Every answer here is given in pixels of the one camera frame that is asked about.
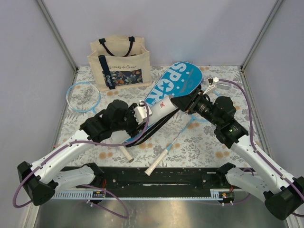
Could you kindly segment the white shuttlecock tube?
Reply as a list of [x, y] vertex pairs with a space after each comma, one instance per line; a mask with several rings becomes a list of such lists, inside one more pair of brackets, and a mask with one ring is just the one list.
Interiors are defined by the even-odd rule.
[[[157, 121], [170, 114], [171, 112], [177, 110], [177, 107], [171, 102], [172, 96], [166, 96], [155, 105], [149, 108], [151, 114], [149, 116], [148, 128], [152, 127]], [[112, 133], [109, 138], [110, 144], [121, 144], [127, 140], [131, 139], [131, 136], [126, 131], [117, 131]]]

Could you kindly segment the blue sport racket cover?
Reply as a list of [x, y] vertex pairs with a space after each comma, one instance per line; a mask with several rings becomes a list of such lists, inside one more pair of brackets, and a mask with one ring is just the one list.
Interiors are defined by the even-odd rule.
[[[203, 80], [203, 73], [198, 66], [188, 62], [177, 62], [163, 73], [144, 100], [151, 107], [169, 95], [172, 97], [188, 95], [197, 87], [200, 87]], [[175, 110], [157, 121], [152, 127], [146, 130], [141, 138], [126, 147], [133, 147], [145, 142], [162, 128], [177, 112], [178, 110]]]

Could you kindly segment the blue badminton racket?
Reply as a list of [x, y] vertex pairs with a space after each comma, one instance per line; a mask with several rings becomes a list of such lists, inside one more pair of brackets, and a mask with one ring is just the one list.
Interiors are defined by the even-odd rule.
[[101, 101], [101, 94], [91, 83], [78, 82], [67, 90], [66, 101], [70, 109], [75, 112], [97, 114], [95, 109]]
[[208, 121], [205, 119], [199, 119], [198, 117], [195, 117], [194, 115], [191, 115], [191, 119], [189, 122], [184, 126], [184, 128], [180, 131], [180, 133], [174, 138], [174, 140], [160, 153], [160, 155], [156, 158], [156, 160], [145, 170], [145, 174], [150, 176], [151, 173], [155, 170], [155, 168], [159, 165], [159, 163], [162, 161], [162, 159], [168, 154], [168, 152], [171, 150], [173, 144], [176, 142], [179, 136], [188, 128], [188, 126], [193, 123], [194, 121], [198, 121], [200, 123], [207, 123]]

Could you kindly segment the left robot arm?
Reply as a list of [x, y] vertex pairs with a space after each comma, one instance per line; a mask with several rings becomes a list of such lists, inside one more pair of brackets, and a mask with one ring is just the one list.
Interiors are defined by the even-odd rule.
[[79, 185], [97, 188], [103, 183], [100, 169], [94, 163], [85, 164], [74, 171], [62, 169], [80, 154], [95, 145], [120, 147], [128, 145], [127, 139], [141, 137], [148, 127], [152, 110], [145, 101], [128, 105], [114, 100], [106, 109], [85, 120], [63, 145], [32, 163], [23, 161], [17, 166], [20, 184], [13, 196], [24, 189], [35, 206], [49, 201], [55, 193]]

